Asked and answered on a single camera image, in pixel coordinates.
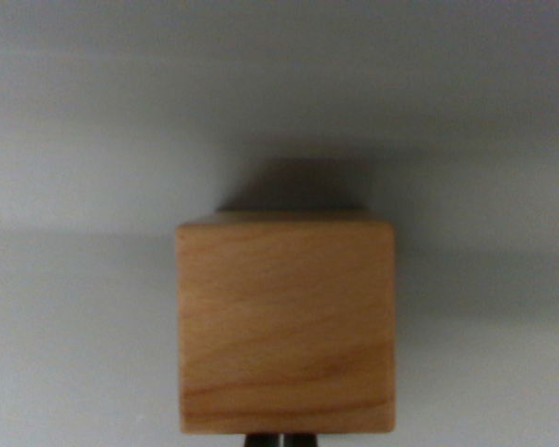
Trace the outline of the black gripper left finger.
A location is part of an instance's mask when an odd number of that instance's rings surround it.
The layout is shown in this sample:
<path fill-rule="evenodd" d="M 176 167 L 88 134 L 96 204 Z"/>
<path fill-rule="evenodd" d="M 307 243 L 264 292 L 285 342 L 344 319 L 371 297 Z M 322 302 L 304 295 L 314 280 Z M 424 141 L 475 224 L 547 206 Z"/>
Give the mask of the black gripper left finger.
<path fill-rule="evenodd" d="M 245 436 L 244 447 L 280 447 L 280 434 L 252 433 Z"/>

